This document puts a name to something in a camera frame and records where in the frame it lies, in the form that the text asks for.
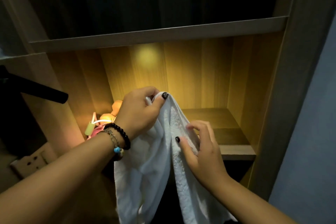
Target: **blue wall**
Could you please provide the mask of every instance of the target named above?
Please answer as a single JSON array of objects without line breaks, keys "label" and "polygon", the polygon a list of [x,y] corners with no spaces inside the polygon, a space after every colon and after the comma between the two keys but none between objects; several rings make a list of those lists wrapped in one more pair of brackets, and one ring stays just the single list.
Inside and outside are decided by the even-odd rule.
[{"label": "blue wall", "polygon": [[336,18],[269,202],[302,224],[336,223]]}]

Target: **black nail polish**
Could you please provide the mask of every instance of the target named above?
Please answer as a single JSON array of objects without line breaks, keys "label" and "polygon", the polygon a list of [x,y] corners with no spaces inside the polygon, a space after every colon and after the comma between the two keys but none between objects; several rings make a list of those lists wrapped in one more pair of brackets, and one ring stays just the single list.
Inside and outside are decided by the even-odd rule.
[{"label": "black nail polish", "polygon": [[169,94],[167,92],[162,93],[162,97],[164,100],[168,98]]}]

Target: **white towel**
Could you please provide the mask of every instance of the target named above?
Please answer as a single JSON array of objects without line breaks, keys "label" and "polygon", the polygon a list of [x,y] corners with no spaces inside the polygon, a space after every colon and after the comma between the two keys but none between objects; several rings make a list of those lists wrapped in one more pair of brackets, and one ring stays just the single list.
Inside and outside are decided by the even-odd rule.
[{"label": "white towel", "polygon": [[194,153],[198,153],[199,138],[186,129],[188,123],[169,95],[154,127],[135,138],[123,159],[115,162],[120,224],[151,222],[168,181],[171,160],[184,223],[223,224],[231,219],[229,212],[196,180],[175,141],[176,136],[186,136]]}]

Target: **electrical outlet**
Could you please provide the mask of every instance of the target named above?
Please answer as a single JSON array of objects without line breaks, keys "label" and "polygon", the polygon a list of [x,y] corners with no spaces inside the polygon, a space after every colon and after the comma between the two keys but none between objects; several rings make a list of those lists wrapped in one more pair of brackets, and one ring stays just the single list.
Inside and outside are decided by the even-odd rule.
[{"label": "electrical outlet", "polygon": [[10,164],[11,168],[21,178],[26,178],[37,170],[45,167],[57,158],[51,145],[45,143],[41,148],[30,156],[24,156]]}]

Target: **left hand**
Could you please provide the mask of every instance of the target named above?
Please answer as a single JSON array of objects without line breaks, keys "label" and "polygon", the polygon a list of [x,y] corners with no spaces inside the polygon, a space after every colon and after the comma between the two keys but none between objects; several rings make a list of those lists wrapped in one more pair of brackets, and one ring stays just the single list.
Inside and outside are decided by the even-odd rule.
[{"label": "left hand", "polygon": [[158,96],[150,106],[146,104],[145,99],[158,93],[157,88],[149,86],[125,95],[114,123],[124,130],[130,140],[154,126],[165,99]]}]

